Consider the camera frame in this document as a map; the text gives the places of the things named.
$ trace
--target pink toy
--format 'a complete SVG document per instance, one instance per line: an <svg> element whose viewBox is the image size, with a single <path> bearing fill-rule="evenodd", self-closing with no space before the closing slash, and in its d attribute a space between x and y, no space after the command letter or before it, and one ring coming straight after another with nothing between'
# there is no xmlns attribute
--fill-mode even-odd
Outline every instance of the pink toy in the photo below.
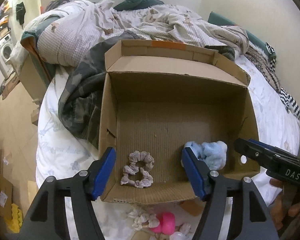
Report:
<svg viewBox="0 0 300 240"><path fill-rule="evenodd" d="M156 228L150 228L156 234L163 233L165 235L172 235L176 226L176 218L171 212L165 212L157 215L160 224Z"/></svg>

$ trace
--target green cloth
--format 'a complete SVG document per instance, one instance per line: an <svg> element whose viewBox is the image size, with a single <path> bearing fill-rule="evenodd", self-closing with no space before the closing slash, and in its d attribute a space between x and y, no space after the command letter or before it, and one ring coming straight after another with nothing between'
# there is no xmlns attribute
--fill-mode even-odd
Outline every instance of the green cloth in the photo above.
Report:
<svg viewBox="0 0 300 240"><path fill-rule="evenodd" d="M114 6L114 9L117 11L139 10L157 4L164 4L164 2L159 0L124 0L122 3L119 3L118 5Z"/></svg>
<svg viewBox="0 0 300 240"><path fill-rule="evenodd" d="M51 23L53 23L54 21L58 20L59 17L57 16L53 16L50 18L45 19L42 23L40 23L36 28L30 30L30 31L25 31L22 34L21 37L21 45L23 46L23 43L27 40L27 39L31 39L32 42L26 42L26 45L24 48L26 50L28 50L30 58L34 64L34 67L37 71L37 73L40 75L42 81L45 83L46 87L48 87L48 85L51 82L52 77L54 77L55 73L56 73L56 65L57 64L50 64L47 62L42 61L43 65L41 65L41 63L39 62L39 60L37 59L38 55L39 55L39 51L37 49L37 42L38 39L41 35L41 33L45 30L46 27L48 27ZM35 44L35 48L29 48L29 44Z"/></svg>
<svg viewBox="0 0 300 240"><path fill-rule="evenodd" d="M208 23L214 24L214 25L218 25L218 26L225 26L225 25L229 25L229 26L237 26L237 24L235 24L233 21L230 21L229 19L223 17L220 14L217 14L215 12L211 12L209 15L209 19L208 19ZM260 40L259 38L257 38L255 35L253 35L251 32L247 31L247 35L249 38L249 41L252 42L252 44L258 46L259 48L261 48L265 54L268 56L268 59L271 60L271 58L274 55L270 54L266 48L266 43L263 42L262 40Z"/></svg>

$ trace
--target lace scrunchie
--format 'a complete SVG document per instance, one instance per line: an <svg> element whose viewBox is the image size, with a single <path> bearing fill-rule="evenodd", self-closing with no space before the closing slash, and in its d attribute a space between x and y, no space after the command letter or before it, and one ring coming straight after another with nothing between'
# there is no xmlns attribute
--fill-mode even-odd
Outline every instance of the lace scrunchie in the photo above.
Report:
<svg viewBox="0 0 300 240"><path fill-rule="evenodd" d="M120 184L128 184L137 188L150 187L153 183L153 177L149 174L154 166L154 158L147 152L134 151L129 154L130 165L123 167L123 177L121 178ZM129 174L135 175L139 172L139 167L136 166L137 162L144 162L146 166L140 168L142 173L142 180L133 181L129 179Z"/></svg>

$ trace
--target washing machine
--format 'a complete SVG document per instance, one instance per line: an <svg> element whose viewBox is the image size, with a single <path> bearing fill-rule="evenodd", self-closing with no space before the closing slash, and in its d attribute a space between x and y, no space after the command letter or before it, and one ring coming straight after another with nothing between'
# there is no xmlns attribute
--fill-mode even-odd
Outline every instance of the washing machine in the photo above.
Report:
<svg viewBox="0 0 300 240"><path fill-rule="evenodd" d="M10 62L10 55L13 50L14 44L11 39L11 35L8 33L0 40L0 70L7 79L13 72L13 68Z"/></svg>

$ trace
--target blue gripper pad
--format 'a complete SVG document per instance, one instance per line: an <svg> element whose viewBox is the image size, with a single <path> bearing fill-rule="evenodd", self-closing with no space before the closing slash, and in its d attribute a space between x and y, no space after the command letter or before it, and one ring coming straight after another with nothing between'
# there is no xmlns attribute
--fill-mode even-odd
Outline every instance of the blue gripper pad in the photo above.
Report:
<svg viewBox="0 0 300 240"><path fill-rule="evenodd" d="M188 179L191 183L194 194L197 197L199 197L201 200L203 200L204 196L206 195L205 190L203 188L204 187L203 179L199 174L197 167L194 165L194 162L190 158L186 149L182 150L181 160L186 170Z"/></svg>
<svg viewBox="0 0 300 240"><path fill-rule="evenodd" d="M258 144L258 145L262 146L263 148L266 148L266 149L268 149L268 150L270 150L270 151L274 151L274 152L275 152L275 150L276 150L276 147L271 146L271 145L266 144L266 143L262 143L262 142L256 141L256 140L254 140L254 139L249 139L248 141L249 141L249 142L253 142L253 143L255 143L255 144Z"/></svg>
<svg viewBox="0 0 300 240"><path fill-rule="evenodd" d="M103 160L103 163L99 169L97 176L94 179L94 187L91 194L93 200L96 200L99 196L102 195L114 166L115 159L116 152L113 148L111 148L108 154L105 157L102 157L101 160L99 160Z"/></svg>

